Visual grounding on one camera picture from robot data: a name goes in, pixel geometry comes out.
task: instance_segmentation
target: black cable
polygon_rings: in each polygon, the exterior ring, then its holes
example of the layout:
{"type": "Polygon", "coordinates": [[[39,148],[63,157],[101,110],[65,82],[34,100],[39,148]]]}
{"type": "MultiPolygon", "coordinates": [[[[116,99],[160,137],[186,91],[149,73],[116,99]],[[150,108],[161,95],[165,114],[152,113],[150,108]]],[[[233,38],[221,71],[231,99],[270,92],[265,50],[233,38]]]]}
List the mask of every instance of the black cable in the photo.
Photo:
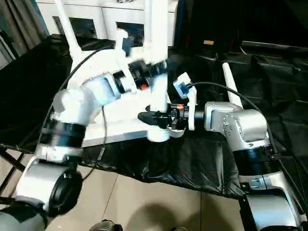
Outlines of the black cable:
{"type": "MultiPolygon", "coordinates": [[[[104,107],[102,107],[102,114],[103,114],[103,119],[104,119],[104,131],[105,131],[105,136],[104,136],[104,140],[102,143],[102,149],[100,151],[100,153],[102,152],[102,150],[105,148],[106,145],[106,140],[107,140],[107,122],[106,122],[106,115],[105,115],[105,110],[104,107]]],[[[95,170],[95,168],[92,168],[91,171],[82,179],[82,181],[85,181],[91,174],[92,172],[95,170]]]]}
{"type": "Polygon", "coordinates": [[[95,170],[95,168],[92,168],[91,170],[90,170],[90,172],[88,172],[88,174],[82,179],[82,181],[85,181],[91,174],[92,174],[92,172],[95,170]]]}
{"type": "Polygon", "coordinates": [[[275,140],[277,140],[284,148],[285,150],[294,158],[294,160],[296,162],[298,162],[299,166],[302,168],[302,170],[304,171],[304,173],[308,176],[308,170],[307,168],[304,166],[304,164],[300,161],[300,159],[297,157],[297,155],[295,155],[295,153],[293,152],[292,148],[287,147],[287,145],[285,145],[283,143],[283,141],[276,135],[273,135],[275,140]]]}
{"type": "MultiPolygon", "coordinates": [[[[102,48],[99,48],[97,50],[95,50],[94,52],[92,52],[91,54],[89,54],[86,58],[84,58],[84,60],[82,60],[73,70],[72,72],[68,75],[68,77],[64,80],[64,82],[62,83],[62,85],[60,86],[60,88],[58,89],[57,93],[59,91],[61,91],[64,86],[68,83],[69,79],[73,76],[73,74],[75,74],[75,72],[89,59],[91,58],[93,55],[95,55],[96,53],[100,52],[100,51],[103,51],[103,50],[108,50],[108,49],[113,49],[113,47],[102,47],[102,48]]],[[[43,125],[42,125],[42,129],[46,126],[46,123],[47,123],[47,120],[48,120],[48,117],[52,111],[52,105],[50,105],[48,111],[47,111],[47,114],[45,116],[45,119],[43,121],[43,125]]],[[[39,138],[38,138],[38,142],[37,144],[39,144],[41,142],[41,139],[42,139],[42,133],[39,134],[39,138]]]]}
{"type": "Polygon", "coordinates": [[[304,213],[308,214],[308,207],[306,204],[306,201],[304,199],[304,196],[302,195],[302,193],[300,192],[299,188],[297,187],[296,183],[294,182],[294,180],[292,179],[290,173],[288,172],[288,170],[285,168],[284,164],[282,163],[281,160],[279,160],[279,165],[282,168],[282,171],[284,172],[284,174],[287,176],[288,180],[291,182],[292,186],[295,189],[295,193],[299,196],[300,201],[305,205],[305,208],[302,208],[301,205],[300,208],[303,210],[304,213]]]}

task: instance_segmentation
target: black cloth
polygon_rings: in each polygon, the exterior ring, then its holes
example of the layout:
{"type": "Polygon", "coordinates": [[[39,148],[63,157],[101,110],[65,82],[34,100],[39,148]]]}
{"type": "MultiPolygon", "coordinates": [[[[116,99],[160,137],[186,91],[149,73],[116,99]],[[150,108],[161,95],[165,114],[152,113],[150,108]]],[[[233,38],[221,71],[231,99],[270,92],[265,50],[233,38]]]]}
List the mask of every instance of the black cloth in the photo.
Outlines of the black cloth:
{"type": "MultiPolygon", "coordinates": [[[[84,50],[109,46],[109,41],[79,39],[84,50]]],[[[238,54],[189,53],[169,49],[177,68],[168,76],[173,103],[181,100],[172,81],[187,71],[193,82],[224,84],[222,63],[228,62],[238,91],[256,103],[285,147],[292,148],[308,166],[308,62],[303,59],[265,58],[238,54]]],[[[39,127],[57,89],[68,75],[71,59],[61,36],[51,36],[0,72],[2,109],[0,146],[32,153],[39,127]]],[[[197,99],[227,100],[216,87],[198,87],[197,99]]],[[[302,194],[308,196],[308,179],[285,148],[276,142],[282,161],[302,194]]],[[[186,131],[179,139],[151,143],[147,139],[85,148],[81,165],[113,171],[143,182],[164,182],[225,197],[242,195],[237,167],[222,135],[203,130],[186,131]]]]}

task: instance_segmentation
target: tile floor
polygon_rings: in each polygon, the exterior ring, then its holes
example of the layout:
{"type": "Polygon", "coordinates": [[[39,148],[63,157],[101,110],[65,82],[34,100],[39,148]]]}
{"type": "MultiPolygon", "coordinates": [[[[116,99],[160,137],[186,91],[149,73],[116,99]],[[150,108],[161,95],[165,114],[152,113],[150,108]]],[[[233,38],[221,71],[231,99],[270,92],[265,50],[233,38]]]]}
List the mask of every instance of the tile floor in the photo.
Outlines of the tile floor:
{"type": "MultiPolygon", "coordinates": [[[[0,182],[9,170],[10,165],[0,158],[0,182]]],[[[90,171],[79,170],[83,176],[90,171]]],[[[13,192],[20,175],[16,171],[4,195],[13,192]]],[[[177,226],[189,231],[244,230],[235,200],[95,170],[85,181],[76,207],[55,219],[47,231],[88,231],[102,219],[122,224],[124,231],[170,231],[177,226]]]]}

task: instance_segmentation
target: cabinet door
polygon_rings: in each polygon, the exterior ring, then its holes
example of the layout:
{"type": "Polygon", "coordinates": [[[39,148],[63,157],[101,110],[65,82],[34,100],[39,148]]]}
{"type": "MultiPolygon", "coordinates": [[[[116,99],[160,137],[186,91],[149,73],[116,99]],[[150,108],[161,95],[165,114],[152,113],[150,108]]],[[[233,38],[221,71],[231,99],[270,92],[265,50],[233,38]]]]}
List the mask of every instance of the cabinet door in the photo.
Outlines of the cabinet door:
{"type": "MultiPolygon", "coordinates": [[[[38,3],[38,7],[50,34],[62,34],[62,26],[55,4],[38,3]]],[[[77,36],[106,39],[107,33],[103,13],[100,7],[64,5],[77,36]]]]}
{"type": "MultiPolygon", "coordinates": [[[[135,31],[140,36],[140,30],[143,31],[144,24],[144,11],[143,10],[132,10],[132,9],[118,9],[118,8],[107,8],[103,7],[103,15],[105,19],[106,32],[108,39],[116,39],[116,30],[117,28],[122,28],[130,31],[135,31]]],[[[168,45],[173,45],[173,36],[174,36],[174,21],[175,14],[168,13],[168,45]]]]}

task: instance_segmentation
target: robotic arm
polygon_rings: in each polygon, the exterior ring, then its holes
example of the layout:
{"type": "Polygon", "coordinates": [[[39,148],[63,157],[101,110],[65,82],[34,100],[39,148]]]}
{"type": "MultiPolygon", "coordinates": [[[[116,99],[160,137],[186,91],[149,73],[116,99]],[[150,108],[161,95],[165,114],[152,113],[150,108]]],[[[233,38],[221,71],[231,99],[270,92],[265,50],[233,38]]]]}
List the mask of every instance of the robotic arm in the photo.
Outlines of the robotic arm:
{"type": "Polygon", "coordinates": [[[82,187],[77,164],[91,118],[122,93],[150,86],[152,78],[166,74],[166,67],[165,61],[154,65],[133,62],[129,65],[133,81],[118,71],[57,93],[53,100],[54,114],[42,130],[35,157],[18,182],[15,202],[0,211],[0,230],[42,231],[56,216],[71,210],[82,187]]]}
{"type": "Polygon", "coordinates": [[[245,230],[302,230],[305,214],[279,165],[268,136],[268,124],[257,110],[244,110],[229,102],[196,106],[196,88],[184,73],[174,87],[188,106],[170,104],[166,113],[142,112],[138,118],[168,129],[219,132],[226,138],[239,171],[244,192],[240,200],[245,230]]]}

